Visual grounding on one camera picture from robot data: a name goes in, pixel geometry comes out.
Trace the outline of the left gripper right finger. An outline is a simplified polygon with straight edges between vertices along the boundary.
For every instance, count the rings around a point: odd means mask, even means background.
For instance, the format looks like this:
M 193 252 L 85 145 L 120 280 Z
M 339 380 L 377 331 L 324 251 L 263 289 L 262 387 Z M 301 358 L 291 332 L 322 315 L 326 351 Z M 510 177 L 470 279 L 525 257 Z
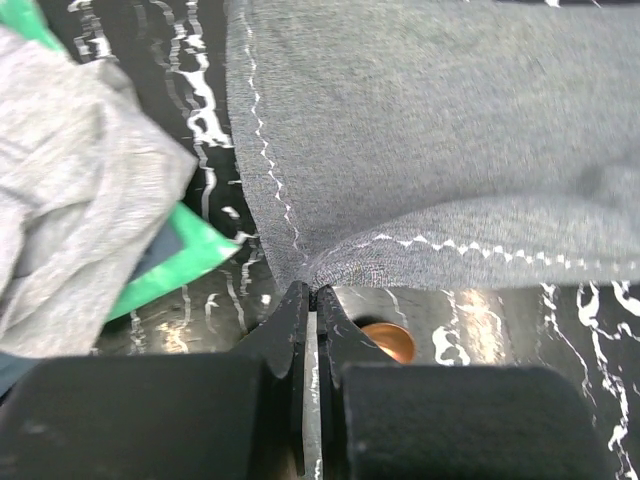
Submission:
M 316 307 L 323 475 L 326 479 L 345 479 L 346 421 L 341 372 L 348 364 L 393 364 L 395 360 L 348 318 L 332 287 L 318 290 Z

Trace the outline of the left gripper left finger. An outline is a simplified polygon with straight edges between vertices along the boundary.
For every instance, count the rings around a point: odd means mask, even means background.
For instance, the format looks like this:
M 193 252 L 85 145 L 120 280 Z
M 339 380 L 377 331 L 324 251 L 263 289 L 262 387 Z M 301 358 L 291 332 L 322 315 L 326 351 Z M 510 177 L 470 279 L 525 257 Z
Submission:
M 303 407 L 309 287 L 292 283 L 280 303 L 233 349 L 262 361 L 252 438 L 254 475 L 305 473 Z

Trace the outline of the copper spoon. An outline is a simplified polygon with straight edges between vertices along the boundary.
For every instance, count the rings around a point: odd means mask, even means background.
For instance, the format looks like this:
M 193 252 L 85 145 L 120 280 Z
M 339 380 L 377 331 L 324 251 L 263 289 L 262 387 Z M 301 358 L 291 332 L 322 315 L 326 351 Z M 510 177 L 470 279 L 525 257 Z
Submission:
M 361 330 L 388 356 L 401 364 L 410 364 L 416 355 L 415 341 L 408 330 L 393 323 L 378 322 Z

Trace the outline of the dark grey napkin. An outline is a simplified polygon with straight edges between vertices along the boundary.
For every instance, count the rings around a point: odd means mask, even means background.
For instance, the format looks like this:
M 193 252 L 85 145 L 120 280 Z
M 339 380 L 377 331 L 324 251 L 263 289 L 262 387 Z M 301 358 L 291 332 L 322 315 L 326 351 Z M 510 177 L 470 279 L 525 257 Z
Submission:
M 231 1 L 227 100 L 281 287 L 639 277 L 639 5 Z

